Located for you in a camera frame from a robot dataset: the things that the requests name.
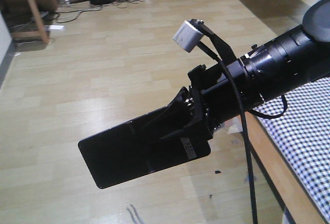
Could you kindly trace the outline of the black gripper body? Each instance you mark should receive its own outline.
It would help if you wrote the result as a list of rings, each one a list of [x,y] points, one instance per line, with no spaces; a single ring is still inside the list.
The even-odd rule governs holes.
[[[254,85],[252,74],[240,60],[226,66],[237,87],[243,110],[247,111],[263,103]],[[220,64],[208,69],[199,65],[188,73],[191,80],[194,109],[201,118],[190,121],[187,136],[192,140],[210,140],[219,124],[240,114],[237,96]]]

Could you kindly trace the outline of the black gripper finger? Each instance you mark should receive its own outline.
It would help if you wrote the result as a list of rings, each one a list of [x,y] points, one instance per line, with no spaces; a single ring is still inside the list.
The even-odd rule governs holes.
[[[183,135],[185,135],[185,130],[184,129],[176,129],[173,131],[169,131],[159,138],[159,141],[170,141],[170,140],[175,140],[178,138],[181,138]]]
[[[175,98],[160,114],[143,126],[143,137],[149,146],[182,145],[183,139],[190,135],[190,130],[196,124],[196,88],[183,87]],[[159,141],[161,135],[176,129],[184,129],[185,134],[178,139]]]

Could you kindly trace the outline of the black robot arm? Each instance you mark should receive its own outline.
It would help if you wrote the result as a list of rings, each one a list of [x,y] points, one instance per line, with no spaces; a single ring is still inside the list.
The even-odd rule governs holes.
[[[311,6],[301,25],[241,57],[201,20],[184,21],[173,39],[187,52],[199,47],[216,64],[189,72],[190,88],[158,117],[157,139],[208,140],[226,120],[329,74],[329,0]]]

